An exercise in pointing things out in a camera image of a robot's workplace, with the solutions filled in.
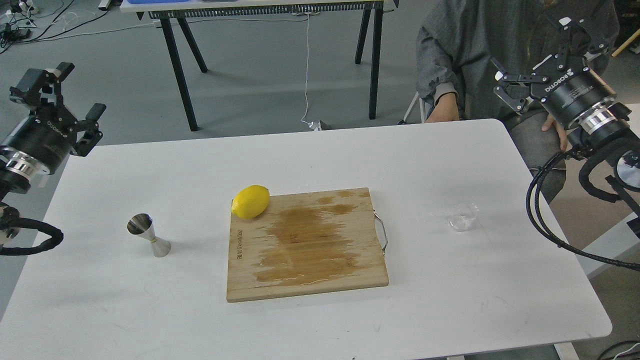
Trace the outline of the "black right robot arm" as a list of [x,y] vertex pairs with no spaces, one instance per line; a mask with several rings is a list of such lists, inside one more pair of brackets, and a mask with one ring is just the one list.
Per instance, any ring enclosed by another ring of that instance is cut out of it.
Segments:
[[585,191],[602,201],[623,201],[639,214],[639,203],[631,192],[639,191],[639,137],[631,130],[631,110],[616,101],[617,94],[592,69],[590,61],[609,47],[604,35],[588,18],[547,20],[558,30],[556,52],[534,66],[530,74],[508,72],[498,60],[494,93],[514,112],[523,116],[539,103],[565,130],[572,145],[554,153],[538,168],[526,191],[526,213],[530,222],[547,240],[575,255],[638,271],[639,264],[609,259],[571,246],[547,227],[539,206],[540,188],[560,160],[583,160],[578,180]]

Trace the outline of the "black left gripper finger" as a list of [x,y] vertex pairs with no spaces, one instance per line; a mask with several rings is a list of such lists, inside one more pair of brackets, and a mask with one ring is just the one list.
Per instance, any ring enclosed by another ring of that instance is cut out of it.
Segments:
[[9,88],[9,100],[29,110],[39,120],[52,120],[62,125],[75,125],[76,117],[64,105],[62,82],[75,65],[62,62],[55,69],[30,68],[18,85]]
[[103,133],[99,130],[98,120],[105,110],[105,104],[95,103],[87,112],[85,119],[78,123],[76,131],[78,134],[82,132],[82,137],[74,145],[74,155],[76,157],[87,157],[103,138]]

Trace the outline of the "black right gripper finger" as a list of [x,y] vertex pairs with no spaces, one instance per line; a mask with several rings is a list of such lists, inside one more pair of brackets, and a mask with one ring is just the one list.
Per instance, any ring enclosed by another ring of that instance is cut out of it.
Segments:
[[509,73],[505,66],[499,63],[495,57],[490,57],[490,62],[496,68],[493,92],[497,95],[512,111],[523,116],[530,111],[534,103],[539,103],[537,109],[544,109],[549,115],[550,112],[543,103],[543,96],[535,95],[534,91],[539,91],[543,85],[549,82],[548,75],[540,75],[535,72],[539,66],[546,63],[549,57],[545,57],[534,66],[528,74]]
[[610,64],[610,29],[606,22],[576,14],[545,14],[556,33],[545,71],[605,71]]

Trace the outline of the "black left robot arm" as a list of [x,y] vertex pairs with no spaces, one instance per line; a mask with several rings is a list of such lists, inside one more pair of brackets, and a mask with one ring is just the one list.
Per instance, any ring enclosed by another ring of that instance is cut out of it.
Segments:
[[10,101],[28,113],[1,142],[2,256],[36,255],[62,243],[59,228],[23,216],[7,201],[27,194],[37,176],[55,174],[68,157],[87,157],[103,138],[99,119],[105,104],[94,104],[83,119],[66,106],[62,84],[74,68],[69,62],[30,68],[9,89]]

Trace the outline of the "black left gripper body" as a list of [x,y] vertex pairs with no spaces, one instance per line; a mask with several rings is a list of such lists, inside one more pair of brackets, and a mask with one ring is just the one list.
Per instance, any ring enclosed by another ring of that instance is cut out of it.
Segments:
[[76,117],[30,115],[1,142],[4,170],[21,177],[55,174],[75,142]]

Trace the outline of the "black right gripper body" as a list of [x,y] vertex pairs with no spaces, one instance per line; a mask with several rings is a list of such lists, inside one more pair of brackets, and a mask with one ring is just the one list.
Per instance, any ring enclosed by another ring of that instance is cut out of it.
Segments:
[[538,85],[538,101],[565,130],[599,127],[617,94],[593,70],[567,69],[565,73]]

